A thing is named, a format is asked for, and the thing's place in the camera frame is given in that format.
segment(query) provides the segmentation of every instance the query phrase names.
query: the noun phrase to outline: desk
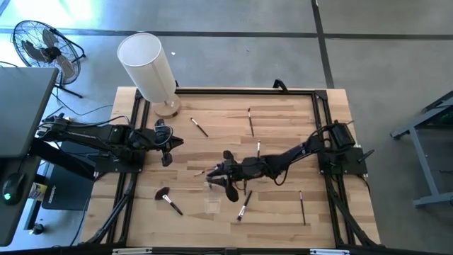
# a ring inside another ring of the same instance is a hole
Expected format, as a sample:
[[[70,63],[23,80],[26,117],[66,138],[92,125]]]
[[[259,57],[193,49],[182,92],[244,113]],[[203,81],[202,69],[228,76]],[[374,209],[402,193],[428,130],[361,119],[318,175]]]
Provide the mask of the desk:
[[[136,88],[120,87],[112,117],[130,115]],[[351,120],[345,90],[327,90],[332,119]],[[206,192],[203,176],[196,173],[222,161],[229,149],[239,162],[256,154],[261,140],[261,154],[282,153],[305,141],[315,130],[313,106],[307,96],[269,95],[180,95],[178,116],[166,120],[174,135],[185,140],[172,151],[173,163],[161,165],[160,152],[148,152],[139,175],[130,221],[129,247],[261,247],[302,248],[334,247],[326,185],[318,173],[318,160],[312,155],[289,168],[286,183],[276,186],[268,178],[248,182],[253,190],[241,223],[236,217],[244,201],[237,203],[220,196],[220,213],[205,214]],[[251,136],[247,109],[255,137]],[[139,110],[137,124],[141,123]],[[206,138],[193,123],[196,119],[207,132]],[[148,128],[157,116],[149,111]],[[93,187],[81,241],[93,236],[110,214],[118,174],[106,174]],[[163,186],[171,188],[170,198],[184,212],[180,216],[165,201],[154,200]],[[368,236],[379,243],[379,235],[367,187],[356,176],[345,176],[350,212]],[[303,225],[299,190],[304,193],[306,226]],[[345,239],[344,222],[340,219]],[[116,234],[120,232],[119,218]]]

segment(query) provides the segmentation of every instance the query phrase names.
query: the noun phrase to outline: brush handle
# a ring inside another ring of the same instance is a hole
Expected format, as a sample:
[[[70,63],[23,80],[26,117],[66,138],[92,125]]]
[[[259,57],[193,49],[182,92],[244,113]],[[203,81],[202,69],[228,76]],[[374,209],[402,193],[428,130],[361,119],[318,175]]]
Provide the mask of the brush handle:
[[[173,209],[176,210],[176,212],[178,212],[180,215],[183,215],[183,212],[181,212],[181,210],[179,210],[178,206],[176,206],[175,203],[171,202],[170,205]]]

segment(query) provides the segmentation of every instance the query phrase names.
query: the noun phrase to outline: metal stand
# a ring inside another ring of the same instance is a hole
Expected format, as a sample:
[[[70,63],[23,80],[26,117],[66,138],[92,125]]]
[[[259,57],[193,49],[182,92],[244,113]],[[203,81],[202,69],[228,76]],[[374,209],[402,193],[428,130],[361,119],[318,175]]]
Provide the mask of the metal stand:
[[[425,174],[426,181],[431,191],[431,195],[419,198],[413,201],[414,206],[417,208],[423,205],[432,205],[437,203],[446,203],[452,201],[453,192],[449,193],[440,193],[434,178],[432,177],[432,172],[430,165],[426,159],[427,155],[423,150],[422,144],[420,143],[418,137],[418,129],[427,127],[432,120],[436,119],[439,115],[443,113],[448,113],[452,111],[453,106],[453,93],[450,92],[447,95],[443,96],[434,103],[431,103],[429,106],[424,108],[424,114],[418,116],[415,120],[411,121],[409,124],[404,127],[394,131],[390,136],[399,140],[403,135],[411,135],[415,150],[417,152],[418,160]]]
[[[331,112],[328,107],[327,93],[325,91],[314,91],[314,90],[296,90],[288,91],[287,93],[282,93],[281,90],[257,90],[257,89],[176,89],[176,93],[181,94],[236,94],[236,95],[285,95],[285,96],[310,96],[312,99],[314,107],[314,116],[316,121],[316,126],[321,127],[321,115],[318,107],[318,100],[322,100],[324,115],[326,117],[327,123],[332,123]],[[137,119],[138,105],[141,95],[137,92],[134,102],[134,110],[132,112],[132,123],[135,123]],[[146,125],[147,116],[148,116],[148,107],[149,103],[145,103],[144,109],[144,121],[142,126]],[[324,164],[320,161],[320,170],[323,171]],[[336,192],[332,183],[332,176],[336,175],[339,179],[339,191]],[[228,255],[241,255],[241,254],[313,254],[313,255],[428,255],[432,253],[425,253],[421,251],[409,251],[402,249],[389,249],[385,246],[375,244],[365,232],[360,228],[360,226],[355,221],[354,217],[350,214],[345,201],[345,188],[342,179],[342,174],[324,174],[326,180],[326,190],[328,196],[328,204],[331,213],[332,219],[332,228],[333,236],[335,239],[336,246],[332,249],[261,249],[261,248],[207,248],[207,247],[137,247],[137,248],[127,248],[127,233],[129,229],[130,217],[132,212],[132,203],[134,198],[135,184],[137,182],[138,174],[132,174],[131,176],[131,189],[127,189],[126,194],[122,195],[122,187],[124,186],[125,174],[120,174],[120,179],[118,180],[117,194],[115,197],[115,207],[114,213],[118,212],[122,206],[126,203],[124,197],[130,197],[127,200],[125,218],[122,226],[122,234],[118,242],[113,243],[113,236],[115,235],[115,221],[116,216],[109,217],[107,223],[104,226],[110,225],[110,231],[108,233],[107,243],[106,244],[80,244],[78,246],[67,246],[67,247],[55,247],[49,249],[35,249],[27,251],[13,251],[11,254],[228,254]],[[348,228],[346,232],[348,236],[348,243],[345,244],[341,239],[340,235],[340,225],[338,224],[338,216],[336,213],[336,208],[339,209],[341,215],[344,217],[345,222]],[[105,233],[107,227],[101,228],[101,232]],[[355,245],[353,239],[357,239],[362,243],[362,246]]]

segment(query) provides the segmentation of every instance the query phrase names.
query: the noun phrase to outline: black metal frame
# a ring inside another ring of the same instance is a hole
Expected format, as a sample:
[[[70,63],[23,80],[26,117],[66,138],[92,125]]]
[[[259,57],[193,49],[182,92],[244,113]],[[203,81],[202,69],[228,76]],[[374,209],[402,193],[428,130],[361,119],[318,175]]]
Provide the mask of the black metal frame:
[[[193,94],[216,94],[216,95],[283,95],[283,96],[310,96],[312,106],[314,109],[314,117],[316,128],[320,128],[321,114],[319,110],[319,103],[322,103],[326,123],[332,123],[331,112],[328,105],[328,97],[326,90],[285,90],[283,86],[279,86],[281,89],[181,89],[177,88],[176,93],[179,95],[193,95]],[[137,114],[139,109],[139,102],[142,96],[136,92],[134,106],[132,110],[131,123],[137,122]],[[141,127],[145,127],[147,123],[147,116],[149,112],[149,102],[144,103],[144,111]],[[322,157],[319,161],[320,172],[323,173]],[[326,190],[328,196],[328,204],[331,213],[332,230],[335,241],[335,247],[333,249],[348,250],[350,254],[366,254],[366,255],[377,255],[377,254],[398,254],[398,255],[425,255],[428,253],[421,251],[409,251],[402,249],[389,249],[385,246],[375,244],[368,236],[360,229],[360,226],[354,220],[353,216],[348,210],[348,200],[346,198],[346,192],[344,187],[344,180],[341,174],[336,174],[338,178],[338,193],[335,192],[332,182],[332,174],[324,174],[326,182]],[[117,184],[117,192],[115,195],[116,205],[123,193],[123,186],[125,183],[126,174],[120,174]],[[132,174],[131,179],[136,180],[138,174]],[[118,242],[113,242],[115,236],[115,224],[109,230],[107,242],[105,244],[81,244],[78,246],[66,246],[66,247],[55,247],[48,249],[35,249],[28,251],[11,251],[6,254],[112,254],[114,249],[127,248],[127,235],[129,232],[129,224],[132,214],[133,205],[133,194],[135,191],[135,185],[132,188],[132,197],[128,200],[127,207],[125,209],[125,216],[123,219],[123,226],[120,238]],[[338,216],[336,208],[342,213],[346,222],[346,234],[348,241],[345,243],[340,235],[340,225],[338,224]],[[355,244],[355,236],[360,240],[362,246]],[[153,254],[225,254],[225,255],[239,255],[239,254],[315,254],[314,249],[262,249],[262,248],[205,248],[205,247],[148,247],[144,250],[152,252]]]

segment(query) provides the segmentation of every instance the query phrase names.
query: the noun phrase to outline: wooden lamp base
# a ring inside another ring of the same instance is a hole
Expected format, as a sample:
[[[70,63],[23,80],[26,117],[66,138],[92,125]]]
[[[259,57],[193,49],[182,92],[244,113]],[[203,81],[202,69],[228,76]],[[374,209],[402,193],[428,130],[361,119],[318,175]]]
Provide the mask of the wooden lamp base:
[[[174,94],[162,103],[152,103],[152,109],[161,118],[172,118],[179,113],[181,100]]]

